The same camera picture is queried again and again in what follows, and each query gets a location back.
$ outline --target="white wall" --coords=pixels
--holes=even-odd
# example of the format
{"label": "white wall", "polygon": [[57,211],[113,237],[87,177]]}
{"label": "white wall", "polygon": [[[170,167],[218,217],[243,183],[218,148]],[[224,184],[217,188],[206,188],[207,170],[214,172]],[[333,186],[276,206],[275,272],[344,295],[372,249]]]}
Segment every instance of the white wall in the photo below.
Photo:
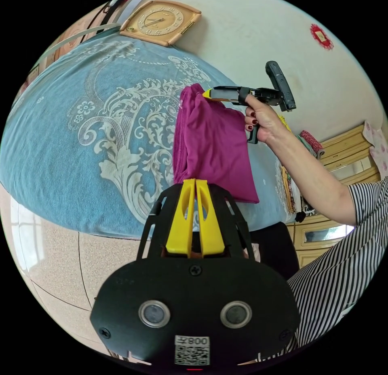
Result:
{"label": "white wall", "polygon": [[279,63],[297,105],[285,115],[294,133],[305,129],[324,140],[365,119],[380,129],[383,109],[365,72],[322,25],[334,49],[321,47],[310,33],[317,21],[301,10],[281,0],[173,1],[194,6],[203,14],[177,46],[237,84],[269,87],[265,63]]}

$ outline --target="mirror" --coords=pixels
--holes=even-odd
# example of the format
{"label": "mirror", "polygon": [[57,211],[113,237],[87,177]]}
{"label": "mirror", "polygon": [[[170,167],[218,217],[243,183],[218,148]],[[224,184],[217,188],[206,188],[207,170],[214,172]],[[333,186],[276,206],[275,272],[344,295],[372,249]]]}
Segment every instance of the mirror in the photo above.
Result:
{"label": "mirror", "polygon": [[308,231],[304,234],[304,241],[309,242],[320,242],[320,241],[331,241],[334,239],[344,238],[346,235],[353,231],[352,226],[337,226],[331,227],[324,230]]}
{"label": "mirror", "polygon": [[371,168],[373,164],[373,159],[371,156],[368,156],[352,164],[345,165],[342,168],[335,169],[331,174],[334,175],[337,180],[344,180],[345,178],[355,176],[356,174]]}

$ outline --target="qr code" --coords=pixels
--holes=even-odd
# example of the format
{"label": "qr code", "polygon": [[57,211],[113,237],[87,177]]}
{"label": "qr code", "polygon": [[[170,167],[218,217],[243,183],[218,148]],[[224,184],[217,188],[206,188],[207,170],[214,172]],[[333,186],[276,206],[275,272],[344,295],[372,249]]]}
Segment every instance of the qr code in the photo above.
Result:
{"label": "qr code", "polygon": [[175,363],[192,366],[206,366],[210,364],[209,347],[176,346]]}

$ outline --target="black and white striped sleeve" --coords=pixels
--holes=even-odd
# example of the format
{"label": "black and white striped sleeve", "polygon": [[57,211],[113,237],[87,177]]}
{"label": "black and white striped sleeve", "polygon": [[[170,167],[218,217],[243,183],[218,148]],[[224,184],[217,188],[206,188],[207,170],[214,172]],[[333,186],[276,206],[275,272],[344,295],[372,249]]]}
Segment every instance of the black and white striped sleeve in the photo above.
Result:
{"label": "black and white striped sleeve", "polygon": [[359,226],[376,212],[388,199],[388,176],[374,183],[348,186],[356,209],[356,224]]}

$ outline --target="clock face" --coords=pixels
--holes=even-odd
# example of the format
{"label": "clock face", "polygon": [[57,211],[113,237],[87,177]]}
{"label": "clock face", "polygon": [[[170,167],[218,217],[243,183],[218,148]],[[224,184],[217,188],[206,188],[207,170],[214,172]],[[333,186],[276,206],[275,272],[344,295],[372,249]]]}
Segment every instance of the clock face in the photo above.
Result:
{"label": "clock face", "polygon": [[166,35],[179,28],[184,21],[177,8],[156,7],[145,12],[138,20],[139,31],[149,36]]}

